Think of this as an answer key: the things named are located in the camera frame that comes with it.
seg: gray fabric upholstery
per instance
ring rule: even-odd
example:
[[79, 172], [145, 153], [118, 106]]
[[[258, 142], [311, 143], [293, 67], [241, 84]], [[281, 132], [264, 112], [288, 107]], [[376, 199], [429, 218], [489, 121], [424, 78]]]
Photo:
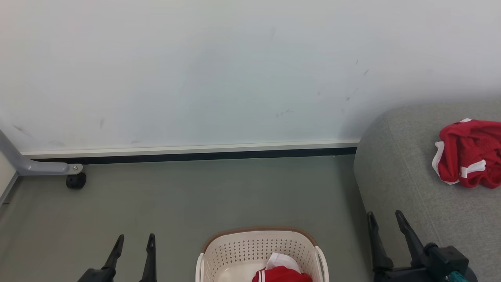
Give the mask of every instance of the gray fabric upholstery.
[[379, 117], [362, 137], [356, 179], [396, 266], [410, 262], [395, 218], [399, 209], [423, 244], [453, 245], [479, 281], [501, 281], [501, 188], [451, 186], [431, 166], [442, 128], [464, 118], [501, 121], [500, 109], [501, 101], [402, 107]]

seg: floor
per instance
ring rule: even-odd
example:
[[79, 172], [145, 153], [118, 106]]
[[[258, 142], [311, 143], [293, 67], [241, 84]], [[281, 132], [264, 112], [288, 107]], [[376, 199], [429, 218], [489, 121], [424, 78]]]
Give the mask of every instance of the floor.
[[354, 156], [90, 165], [82, 190], [25, 177], [0, 210], [0, 281], [77, 281], [125, 234], [115, 281], [139, 281], [149, 233], [158, 281], [194, 281], [214, 233], [288, 225], [323, 250], [331, 281], [370, 280]]

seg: white plastic basket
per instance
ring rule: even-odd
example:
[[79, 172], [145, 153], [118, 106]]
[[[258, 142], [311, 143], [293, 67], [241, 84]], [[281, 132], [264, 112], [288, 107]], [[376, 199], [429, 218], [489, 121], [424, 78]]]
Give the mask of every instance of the white plastic basket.
[[274, 252], [296, 260], [313, 282], [329, 282], [322, 250], [308, 233], [291, 227], [253, 227], [219, 233], [198, 257], [195, 282], [251, 282]]

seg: black wheel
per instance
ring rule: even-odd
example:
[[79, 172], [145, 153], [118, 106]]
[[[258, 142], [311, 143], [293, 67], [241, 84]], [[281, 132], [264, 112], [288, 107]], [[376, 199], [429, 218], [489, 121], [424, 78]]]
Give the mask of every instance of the black wheel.
[[87, 181], [85, 173], [73, 174], [66, 176], [66, 187], [70, 189], [82, 189]]

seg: red garment in basket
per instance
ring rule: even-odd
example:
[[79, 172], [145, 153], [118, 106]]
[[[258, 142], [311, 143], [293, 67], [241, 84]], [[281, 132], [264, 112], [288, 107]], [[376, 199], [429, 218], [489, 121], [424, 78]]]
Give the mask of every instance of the red garment in basket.
[[306, 273], [299, 273], [285, 266], [277, 266], [269, 270], [259, 270], [252, 282], [312, 282]]
[[442, 181], [501, 185], [501, 122], [467, 118], [442, 129], [440, 139], [432, 165]]

